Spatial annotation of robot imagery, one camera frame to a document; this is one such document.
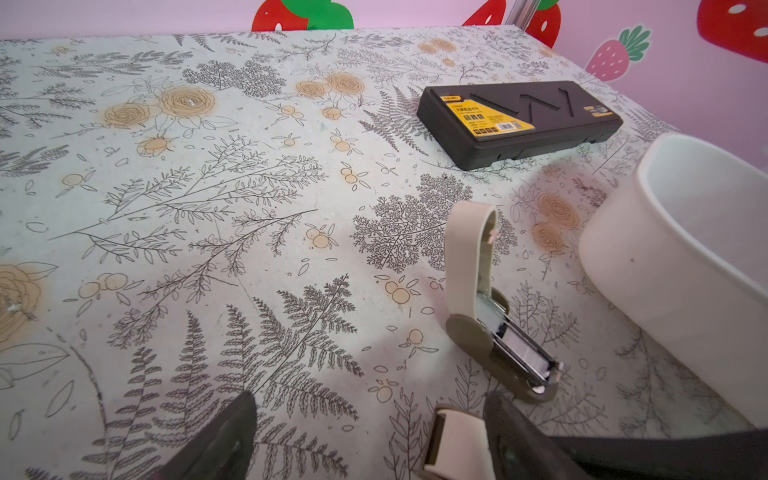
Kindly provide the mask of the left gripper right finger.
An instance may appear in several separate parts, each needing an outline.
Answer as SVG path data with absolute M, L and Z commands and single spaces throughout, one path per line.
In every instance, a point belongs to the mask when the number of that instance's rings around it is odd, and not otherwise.
M 486 397 L 483 421 L 497 479 L 591 478 L 503 394 Z

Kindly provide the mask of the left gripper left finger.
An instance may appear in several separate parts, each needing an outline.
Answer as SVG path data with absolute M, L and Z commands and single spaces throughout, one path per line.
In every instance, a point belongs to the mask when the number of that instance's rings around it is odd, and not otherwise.
M 244 391 L 151 479 L 243 480 L 254 452 L 256 429 L 255 398 Z

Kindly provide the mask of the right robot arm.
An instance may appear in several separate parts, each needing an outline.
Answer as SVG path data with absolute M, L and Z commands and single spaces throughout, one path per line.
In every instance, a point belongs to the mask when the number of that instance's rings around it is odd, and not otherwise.
M 596 479 L 765 479 L 767 431 L 685 439 L 556 437 Z

